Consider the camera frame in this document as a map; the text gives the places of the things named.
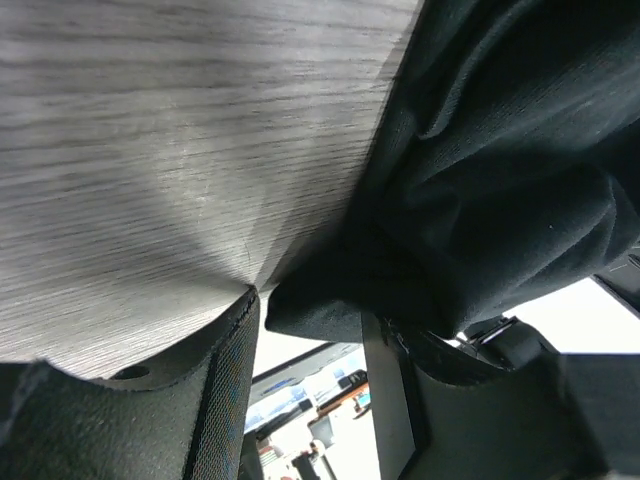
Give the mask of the black t shirt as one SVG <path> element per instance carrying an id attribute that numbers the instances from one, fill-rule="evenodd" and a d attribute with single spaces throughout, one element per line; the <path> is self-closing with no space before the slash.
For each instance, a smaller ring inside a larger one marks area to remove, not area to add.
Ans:
<path id="1" fill-rule="evenodd" d="M 638 239 L 638 3 L 429 1 L 342 225 L 265 325 L 357 342 L 370 313 L 448 339 Z"/>

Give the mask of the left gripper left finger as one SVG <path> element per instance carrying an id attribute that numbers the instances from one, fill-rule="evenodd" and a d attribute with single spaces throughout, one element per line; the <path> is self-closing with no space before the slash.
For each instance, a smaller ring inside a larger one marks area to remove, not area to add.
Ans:
<path id="1" fill-rule="evenodd" d="M 260 300 L 109 379 L 46 361 L 1 367 L 5 479 L 233 479 L 238 474 Z"/>

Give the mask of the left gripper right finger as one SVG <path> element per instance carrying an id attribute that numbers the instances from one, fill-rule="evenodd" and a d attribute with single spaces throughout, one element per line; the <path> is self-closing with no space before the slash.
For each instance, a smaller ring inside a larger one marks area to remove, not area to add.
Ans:
<path id="1" fill-rule="evenodd" d="M 517 318 L 459 345 L 362 319 L 385 479 L 635 479 L 639 358 L 563 354 Z"/>

